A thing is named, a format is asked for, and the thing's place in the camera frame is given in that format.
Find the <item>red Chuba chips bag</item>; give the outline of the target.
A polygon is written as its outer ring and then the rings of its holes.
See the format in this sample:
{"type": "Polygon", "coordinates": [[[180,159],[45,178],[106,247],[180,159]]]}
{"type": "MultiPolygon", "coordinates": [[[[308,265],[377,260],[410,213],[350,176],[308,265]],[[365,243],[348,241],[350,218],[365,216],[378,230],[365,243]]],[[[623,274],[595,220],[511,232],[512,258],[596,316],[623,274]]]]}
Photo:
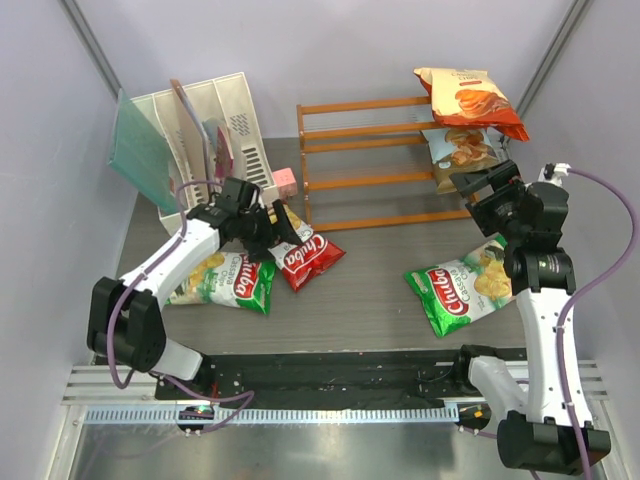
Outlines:
{"type": "Polygon", "coordinates": [[[294,292],[298,292],[313,278],[323,274],[335,265],[345,251],[317,233],[310,225],[300,219],[287,205],[285,212],[302,245],[281,242],[270,249],[276,266],[294,292]]]}

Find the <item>light blue cassava chips bag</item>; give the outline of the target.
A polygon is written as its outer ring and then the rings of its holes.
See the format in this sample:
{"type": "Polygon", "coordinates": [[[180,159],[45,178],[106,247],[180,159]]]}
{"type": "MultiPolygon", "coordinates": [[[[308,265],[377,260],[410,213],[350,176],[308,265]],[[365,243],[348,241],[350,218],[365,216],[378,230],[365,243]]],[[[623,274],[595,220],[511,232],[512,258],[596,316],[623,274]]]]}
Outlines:
{"type": "Polygon", "coordinates": [[[501,162],[485,129],[428,129],[422,135],[430,152],[438,194],[455,191],[452,174],[473,173],[501,162]]]}

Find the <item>beige orange cassava chips bag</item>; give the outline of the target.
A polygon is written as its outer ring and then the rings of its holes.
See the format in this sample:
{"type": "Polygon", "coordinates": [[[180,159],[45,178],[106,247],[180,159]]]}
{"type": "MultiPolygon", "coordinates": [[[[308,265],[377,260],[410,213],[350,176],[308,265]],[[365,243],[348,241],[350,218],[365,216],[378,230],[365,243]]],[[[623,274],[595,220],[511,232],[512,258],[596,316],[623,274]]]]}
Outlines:
{"type": "Polygon", "coordinates": [[[413,73],[428,93],[433,119],[440,125],[494,128],[511,139],[530,140],[516,110],[487,71],[419,67],[413,73]]]}

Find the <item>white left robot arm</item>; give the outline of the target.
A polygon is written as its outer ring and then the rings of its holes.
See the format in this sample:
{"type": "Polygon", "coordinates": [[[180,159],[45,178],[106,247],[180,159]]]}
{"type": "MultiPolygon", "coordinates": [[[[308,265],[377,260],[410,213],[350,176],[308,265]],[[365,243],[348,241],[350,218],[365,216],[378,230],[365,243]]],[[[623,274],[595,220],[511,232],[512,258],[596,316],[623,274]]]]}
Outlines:
{"type": "Polygon", "coordinates": [[[190,398],[213,385],[206,355],[168,338],[162,309],[170,294],[207,257],[238,240],[250,260],[267,260],[278,244],[301,244],[281,200],[262,202],[258,185],[228,177],[208,200],[181,210],[182,226],[139,267],[119,279],[103,277],[91,293],[86,343],[109,367],[124,365],[178,381],[190,398]]]}

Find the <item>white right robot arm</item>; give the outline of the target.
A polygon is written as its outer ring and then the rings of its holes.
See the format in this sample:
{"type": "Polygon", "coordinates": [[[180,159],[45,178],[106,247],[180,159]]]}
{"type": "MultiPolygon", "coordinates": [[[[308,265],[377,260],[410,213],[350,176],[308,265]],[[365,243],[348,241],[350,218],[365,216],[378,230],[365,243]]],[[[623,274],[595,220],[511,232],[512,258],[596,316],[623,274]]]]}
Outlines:
{"type": "Polygon", "coordinates": [[[589,479],[610,453],[611,439],[594,426],[576,354],[574,267],[559,245],[569,212],[562,186],[568,170],[550,164],[532,183],[512,161],[452,174],[481,232],[506,241],[504,270],[524,325],[528,385],[483,346],[468,348],[451,380],[462,394],[484,396],[505,467],[589,479]]]}

